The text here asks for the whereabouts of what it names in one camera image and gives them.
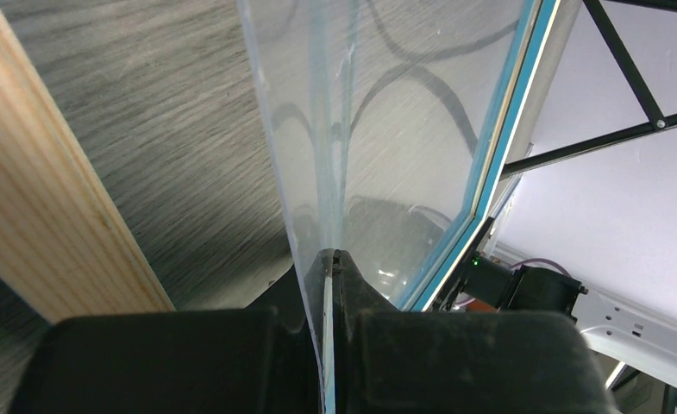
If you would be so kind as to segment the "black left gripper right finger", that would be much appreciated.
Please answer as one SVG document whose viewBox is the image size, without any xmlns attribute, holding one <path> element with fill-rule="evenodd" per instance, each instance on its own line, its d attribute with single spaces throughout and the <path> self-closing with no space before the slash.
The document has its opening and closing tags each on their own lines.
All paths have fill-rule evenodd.
<svg viewBox="0 0 677 414">
<path fill-rule="evenodd" d="M 572 320 L 556 312 L 405 312 L 350 253 L 315 260 L 327 413 L 613 413 Z"/>
</svg>

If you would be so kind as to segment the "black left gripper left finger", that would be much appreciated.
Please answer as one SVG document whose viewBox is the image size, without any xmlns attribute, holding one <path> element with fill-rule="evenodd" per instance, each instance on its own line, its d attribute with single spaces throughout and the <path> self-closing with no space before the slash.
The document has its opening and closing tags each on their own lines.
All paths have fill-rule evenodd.
<svg viewBox="0 0 677 414">
<path fill-rule="evenodd" d="M 318 413 L 294 270 L 243 309 L 73 317 L 43 336 L 13 413 Z"/>
</svg>

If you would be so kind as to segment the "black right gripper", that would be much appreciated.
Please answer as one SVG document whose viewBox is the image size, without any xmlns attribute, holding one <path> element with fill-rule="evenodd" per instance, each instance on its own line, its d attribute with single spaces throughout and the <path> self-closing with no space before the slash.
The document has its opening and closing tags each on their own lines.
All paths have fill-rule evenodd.
<svg viewBox="0 0 677 414">
<path fill-rule="evenodd" d="M 556 311 L 570 317 L 587 288 L 555 270 L 524 264 L 506 268 L 473 254 L 450 274 L 435 298 L 435 310 L 451 311 L 462 294 L 498 311 Z"/>
</svg>

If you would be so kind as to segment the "clear acrylic sheet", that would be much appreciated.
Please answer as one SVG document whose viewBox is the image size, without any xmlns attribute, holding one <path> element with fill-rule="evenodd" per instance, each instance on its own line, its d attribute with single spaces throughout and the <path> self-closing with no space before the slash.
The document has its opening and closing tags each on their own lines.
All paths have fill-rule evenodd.
<svg viewBox="0 0 677 414">
<path fill-rule="evenodd" d="M 486 212 L 505 116 L 554 1 L 240 1 L 266 140 L 333 413 L 329 271 L 343 250 L 420 310 Z"/>
</svg>

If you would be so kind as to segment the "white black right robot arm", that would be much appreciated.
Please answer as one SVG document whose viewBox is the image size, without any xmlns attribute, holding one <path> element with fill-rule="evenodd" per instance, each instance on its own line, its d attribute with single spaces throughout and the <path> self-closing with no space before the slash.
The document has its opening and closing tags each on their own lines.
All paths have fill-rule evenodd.
<svg viewBox="0 0 677 414">
<path fill-rule="evenodd" d="M 590 349 L 677 389 L 677 328 L 574 278 L 550 260 L 504 266 L 477 251 L 442 265 L 425 305 L 450 311 L 461 295 L 495 311 L 555 311 L 569 317 Z"/>
</svg>

